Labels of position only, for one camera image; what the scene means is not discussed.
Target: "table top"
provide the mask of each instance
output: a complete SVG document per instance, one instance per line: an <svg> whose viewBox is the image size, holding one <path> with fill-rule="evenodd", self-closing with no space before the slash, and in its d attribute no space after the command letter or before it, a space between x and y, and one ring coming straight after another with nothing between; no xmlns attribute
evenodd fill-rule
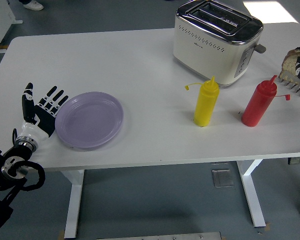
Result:
<svg viewBox="0 0 300 240"><path fill-rule="evenodd" d="M241 123L256 86L278 75L300 46L297 23L265 24L246 73L222 88L210 124L193 114L200 76L173 56L174 29L25 36L15 38L0 64L0 149L21 133L21 96L33 83L37 103L54 85L70 98L104 92L122 104L119 133L94 149L63 144L56 132L31 160L48 171L273 159L300 156L300 97L275 98L256 127ZM278 84L278 95L289 90Z"/></svg>

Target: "purple plate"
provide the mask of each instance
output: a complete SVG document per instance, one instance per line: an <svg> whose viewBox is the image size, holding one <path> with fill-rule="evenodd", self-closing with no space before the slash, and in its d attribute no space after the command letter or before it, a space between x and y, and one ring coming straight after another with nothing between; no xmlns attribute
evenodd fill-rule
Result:
<svg viewBox="0 0 300 240"><path fill-rule="evenodd" d="M71 147L94 148L120 130L124 111L120 102L104 92L86 92L71 98L55 118L59 138Z"/></svg>

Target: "yellow squeeze bottle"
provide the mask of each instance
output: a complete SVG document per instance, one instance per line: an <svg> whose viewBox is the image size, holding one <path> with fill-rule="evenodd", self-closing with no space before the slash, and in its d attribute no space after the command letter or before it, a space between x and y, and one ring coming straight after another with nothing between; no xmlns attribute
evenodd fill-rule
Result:
<svg viewBox="0 0 300 240"><path fill-rule="evenodd" d="M215 76L204 83L192 83L185 86L189 90L190 85L200 84L200 91L196 102L193 122L199 127L209 124L219 95L219 85L215 82Z"/></svg>

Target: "white sneaker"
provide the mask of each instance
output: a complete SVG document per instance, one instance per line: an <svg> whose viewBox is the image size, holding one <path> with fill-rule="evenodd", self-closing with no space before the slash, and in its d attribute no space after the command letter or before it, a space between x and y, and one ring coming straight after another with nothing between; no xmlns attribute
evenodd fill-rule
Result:
<svg viewBox="0 0 300 240"><path fill-rule="evenodd" d="M40 11L40 10L44 9L44 6L42 6L40 3L38 3L35 0L31 0L31 2L29 2L28 4L24 4L23 6L26 9L30 9L33 11Z"/></svg>

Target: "cream toaster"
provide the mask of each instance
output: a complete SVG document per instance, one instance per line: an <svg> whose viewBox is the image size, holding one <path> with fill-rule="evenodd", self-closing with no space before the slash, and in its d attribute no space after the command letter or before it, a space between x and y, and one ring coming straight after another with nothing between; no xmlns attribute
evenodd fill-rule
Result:
<svg viewBox="0 0 300 240"><path fill-rule="evenodd" d="M175 14L173 55L204 80L229 86L247 70L262 22L213 0L191 0Z"/></svg>

